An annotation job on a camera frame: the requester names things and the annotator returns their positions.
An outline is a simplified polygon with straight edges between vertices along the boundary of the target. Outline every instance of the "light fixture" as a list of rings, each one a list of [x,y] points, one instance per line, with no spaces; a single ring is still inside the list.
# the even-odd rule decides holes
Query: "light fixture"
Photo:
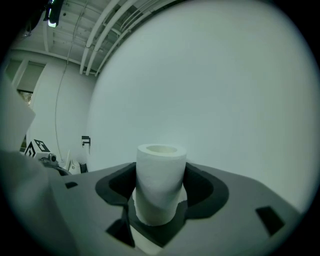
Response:
[[[50,20],[48,19],[48,26],[51,28],[55,28],[57,26],[57,23],[51,23]]]

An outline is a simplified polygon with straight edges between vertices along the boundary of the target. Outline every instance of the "black rubber insert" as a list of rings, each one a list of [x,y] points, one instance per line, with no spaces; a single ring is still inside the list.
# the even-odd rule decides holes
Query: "black rubber insert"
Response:
[[[115,221],[107,232],[134,247],[130,223],[147,239],[164,247],[183,228],[187,219],[211,217],[229,198],[224,182],[189,163],[185,166],[183,186],[188,200],[178,204],[174,218],[165,225],[148,226],[138,219],[132,199],[136,187],[136,163],[103,177],[96,183],[97,194],[108,204],[123,206],[124,209],[121,219]]]
[[[270,206],[258,208],[255,211],[260,217],[270,236],[274,235],[285,225],[285,223]]]
[[[72,181],[72,182],[66,183],[65,186],[66,186],[67,189],[71,189],[71,188],[73,188],[75,186],[78,186],[78,184]]]
[[[61,168],[60,166],[53,166],[52,168],[56,169],[61,176],[68,176],[71,174],[69,171]]]

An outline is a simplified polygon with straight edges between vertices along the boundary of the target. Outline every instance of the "white object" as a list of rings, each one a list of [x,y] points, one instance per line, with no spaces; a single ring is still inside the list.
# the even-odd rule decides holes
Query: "white object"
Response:
[[[156,255],[162,250],[160,246],[145,238],[142,234],[135,230],[134,227],[130,226],[130,230],[134,240],[135,248],[139,248],[147,255]]]
[[[183,147],[163,144],[138,146],[135,211],[149,226],[168,223],[176,214],[186,167]]]
[[[70,149],[68,150],[68,154],[66,155],[66,161],[64,167],[62,167],[65,170],[69,170],[71,165],[71,155],[70,155]]]
[[[8,76],[1,75],[0,150],[19,151],[35,113],[22,100]]]
[[[71,160],[69,172],[73,175],[81,174],[80,164],[76,160]]]
[[[82,55],[82,60],[81,60],[81,65],[80,65],[80,74],[83,73],[84,71],[84,67],[85,67],[85,61],[87,59],[87,55],[89,52],[89,48],[91,47],[91,44],[94,41],[95,35],[99,29],[99,27],[101,26],[101,24],[104,22],[104,20],[106,19],[106,17],[110,14],[110,12],[112,11],[112,9],[116,6],[116,4],[119,2],[120,0],[112,0],[109,2],[109,4],[105,7],[105,9],[103,10],[103,12],[101,13],[100,17],[98,18],[98,20],[96,21],[96,23],[94,24],[93,29],[91,30],[91,33],[89,35],[88,40],[86,41],[86,45],[85,45],[85,49]]]
[[[57,153],[52,152],[50,146],[42,139],[31,139],[30,141],[27,140],[27,146],[24,151],[24,155],[30,158],[38,159],[47,158],[49,154],[57,155]]]
[[[90,70],[91,70],[92,63],[93,63],[94,60],[95,60],[97,51],[99,51],[99,49],[100,49],[102,43],[104,42],[107,34],[108,34],[109,31],[111,30],[111,28],[114,26],[114,24],[118,21],[118,19],[119,19],[131,6],[133,6],[136,1],[138,1],[138,0],[128,0],[128,1],[126,1],[126,2],[121,6],[121,8],[113,15],[113,17],[110,19],[110,21],[108,22],[108,24],[105,26],[104,30],[102,31],[100,37],[98,38],[98,40],[97,40],[97,42],[96,42],[96,44],[95,44],[95,46],[94,46],[92,55],[91,55],[91,57],[90,57],[88,66],[87,66],[87,68],[86,68],[85,74],[86,74],[87,76],[89,75],[89,72],[90,72]]]
[[[116,33],[118,36],[121,36],[121,32],[115,28],[111,28],[111,31],[113,31],[114,33]]]

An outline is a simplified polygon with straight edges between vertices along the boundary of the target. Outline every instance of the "ceiling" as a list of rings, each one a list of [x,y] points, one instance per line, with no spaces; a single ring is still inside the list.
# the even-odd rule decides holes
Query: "ceiling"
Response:
[[[31,31],[30,35],[27,37],[18,36],[11,46],[11,49],[42,53],[66,60],[71,48],[68,60],[80,64],[91,30],[110,1],[111,0],[65,0],[62,5],[58,26],[55,28],[49,27],[48,22],[43,21],[45,15],[45,13],[43,13],[42,18]],[[107,16],[104,25],[102,24],[99,27],[86,58],[84,70],[86,70],[93,48],[105,25],[125,2],[126,0],[120,0],[110,15]],[[141,16],[149,10],[154,10],[157,6],[163,6],[165,3],[169,3],[152,13],[154,15],[169,5],[171,6],[173,3],[178,2],[181,2],[181,0],[138,0],[117,20],[112,30],[107,34],[107,37],[96,54],[91,70],[98,70],[98,67],[110,48],[114,45],[120,34],[124,32],[124,30],[121,30],[121,26],[127,18],[131,20],[137,14]]]

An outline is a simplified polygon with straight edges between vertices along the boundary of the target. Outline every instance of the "white wall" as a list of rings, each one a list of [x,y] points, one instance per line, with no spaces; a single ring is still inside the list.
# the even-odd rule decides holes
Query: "white wall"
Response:
[[[13,81],[21,62],[22,62],[21,60],[13,60],[13,59],[8,61],[8,66],[5,69],[5,73],[9,78],[10,82]]]
[[[31,139],[43,141],[62,165],[68,150],[73,159],[85,163],[81,136],[86,135],[96,78],[80,75],[80,66],[74,63],[69,62],[65,70],[67,62],[55,57],[25,51],[13,51],[10,57],[45,64],[31,98],[35,118],[27,133],[27,144]]]
[[[319,70],[286,16],[250,1],[190,1],[160,13],[102,71],[88,116],[90,171],[138,145],[252,177],[303,212],[318,182]]]

